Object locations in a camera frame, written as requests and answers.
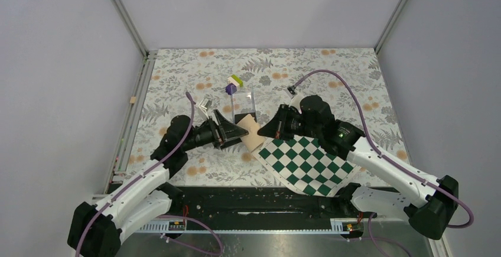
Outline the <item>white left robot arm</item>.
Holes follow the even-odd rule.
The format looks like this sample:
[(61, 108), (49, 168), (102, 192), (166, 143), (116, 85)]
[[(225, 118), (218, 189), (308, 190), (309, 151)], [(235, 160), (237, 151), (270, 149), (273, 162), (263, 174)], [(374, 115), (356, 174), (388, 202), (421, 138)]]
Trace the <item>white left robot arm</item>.
[(223, 149), (248, 131), (228, 121), (218, 110), (199, 126), (193, 117), (172, 118), (150, 160), (120, 187), (94, 204), (83, 202), (73, 213), (67, 244), (78, 256), (115, 256), (140, 227), (166, 213), (183, 210), (183, 193), (168, 181), (188, 161), (191, 149), (211, 144)]

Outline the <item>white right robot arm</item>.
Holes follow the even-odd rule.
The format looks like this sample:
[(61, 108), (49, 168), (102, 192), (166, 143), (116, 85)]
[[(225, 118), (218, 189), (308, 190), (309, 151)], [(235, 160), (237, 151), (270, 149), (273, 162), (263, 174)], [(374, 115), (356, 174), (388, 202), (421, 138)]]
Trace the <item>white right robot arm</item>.
[(289, 141), (295, 136), (316, 139), (328, 154), (369, 170), (400, 193), (393, 203), (383, 194), (369, 197), (362, 187), (339, 200), (342, 214), (358, 212), (390, 213), (407, 221), (423, 236), (438, 240), (459, 206), (459, 184), (445, 175), (438, 178), (425, 173), (386, 151), (380, 150), (366, 130), (336, 119), (330, 105), (318, 95), (295, 98), (281, 104), (275, 116), (257, 133), (260, 136)]

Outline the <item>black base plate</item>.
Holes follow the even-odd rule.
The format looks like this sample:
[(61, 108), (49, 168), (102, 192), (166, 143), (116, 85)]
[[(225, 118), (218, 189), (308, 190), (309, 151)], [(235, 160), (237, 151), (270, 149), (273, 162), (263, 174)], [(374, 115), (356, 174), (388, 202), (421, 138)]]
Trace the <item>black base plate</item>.
[(333, 197), (305, 196), (287, 188), (174, 187), (165, 183), (118, 220), (104, 214), (106, 230), (121, 236), (147, 232), (350, 233), (372, 213), (407, 220), (409, 200), (390, 188), (343, 187)]

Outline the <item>green white chessboard mat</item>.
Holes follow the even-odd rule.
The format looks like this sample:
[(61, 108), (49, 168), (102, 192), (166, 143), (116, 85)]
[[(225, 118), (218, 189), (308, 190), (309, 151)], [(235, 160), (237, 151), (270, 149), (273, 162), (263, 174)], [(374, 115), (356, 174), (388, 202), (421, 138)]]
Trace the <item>green white chessboard mat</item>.
[(267, 139), (252, 155), (286, 188), (306, 196), (334, 197), (360, 170), (307, 137)]

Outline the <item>clear plastic card box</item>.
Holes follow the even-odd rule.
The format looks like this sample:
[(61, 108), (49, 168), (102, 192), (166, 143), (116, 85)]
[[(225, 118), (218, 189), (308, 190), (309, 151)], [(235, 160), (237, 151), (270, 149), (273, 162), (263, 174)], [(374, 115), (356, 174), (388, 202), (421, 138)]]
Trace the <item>clear plastic card box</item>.
[(252, 85), (239, 88), (230, 95), (230, 98), (234, 123), (240, 122), (247, 115), (251, 115), (257, 121), (255, 95)]

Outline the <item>aluminium frame rail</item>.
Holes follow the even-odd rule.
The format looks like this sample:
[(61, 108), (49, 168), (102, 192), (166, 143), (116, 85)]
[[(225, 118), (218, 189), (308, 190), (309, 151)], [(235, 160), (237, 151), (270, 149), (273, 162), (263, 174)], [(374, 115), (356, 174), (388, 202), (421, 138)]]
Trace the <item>aluminium frame rail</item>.
[(141, 111), (146, 98), (149, 83), (151, 81), (154, 64), (157, 59), (158, 51), (151, 50), (143, 59), (142, 67), (138, 73), (132, 94), (128, 97), (128, 108), (123, 123), (119, 140), (115, 151), (113, 152), (110, 169), (106, 177), (103, 192), (108, 192), (109, 185), (112, 184), (113, 177), (126, 173), (129, 156), (132, 151), (132, 145), (136, 130), (138, 128)]

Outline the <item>floral table mat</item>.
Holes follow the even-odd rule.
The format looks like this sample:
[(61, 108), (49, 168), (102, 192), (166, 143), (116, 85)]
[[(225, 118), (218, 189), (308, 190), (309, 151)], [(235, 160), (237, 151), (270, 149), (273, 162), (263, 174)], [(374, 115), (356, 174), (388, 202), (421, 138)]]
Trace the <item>floral table mat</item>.
[(337, 119), (360, 125), (364, 119), (372, 139), (408, 161), (408, 153), (391, 104), (378, 58), (371, 48), (316, 49), (163, 49), (157, 59), (141, 111), (126, 175), (139, 171), (177, 115), (190, 114), (190, 102), (210, 99), (232, 121), (231, 98), (225, 92), (232, 74), (252, 85), (261, 125), (289, 103), (287, 87), (319, 95)]

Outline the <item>green white purple blocks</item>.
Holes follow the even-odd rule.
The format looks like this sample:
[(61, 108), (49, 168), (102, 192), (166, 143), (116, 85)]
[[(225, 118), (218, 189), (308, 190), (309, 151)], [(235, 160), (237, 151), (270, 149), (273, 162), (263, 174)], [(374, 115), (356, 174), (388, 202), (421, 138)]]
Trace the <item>green white purple blocks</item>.
[(233, 95), (238, 92), (243, 87), (243, 81), (235, 74), (232, 74), (227, 78), (227, 86), (225, 87), (225, 92), (228, 95)]

